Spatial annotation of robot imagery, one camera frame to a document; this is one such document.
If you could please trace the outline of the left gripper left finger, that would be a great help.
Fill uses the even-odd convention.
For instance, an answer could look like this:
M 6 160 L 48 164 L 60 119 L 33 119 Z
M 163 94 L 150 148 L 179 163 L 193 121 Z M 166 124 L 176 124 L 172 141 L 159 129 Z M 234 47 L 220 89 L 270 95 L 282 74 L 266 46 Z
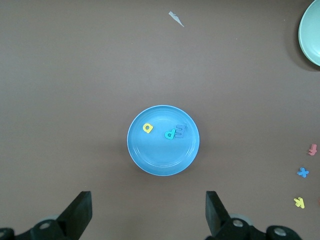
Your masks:
M 0 229 L 2 240 L 78 240 L 92 219 L 92 193 L 82 191 L 56 218 L 40 221 L 16 235 L 12 228 Z

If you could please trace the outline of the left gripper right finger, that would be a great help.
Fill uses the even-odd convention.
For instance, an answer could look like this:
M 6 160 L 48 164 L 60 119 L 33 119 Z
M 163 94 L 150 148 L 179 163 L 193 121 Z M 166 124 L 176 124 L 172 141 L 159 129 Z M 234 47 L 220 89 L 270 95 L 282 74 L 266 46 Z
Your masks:
M 292 229 L 271 225 L 262 232 L 245 220 L 231 217 L 216 191 L 207 191 L 205 196 L 205 217 L 211 235 L 208 240 L 300 240 Z

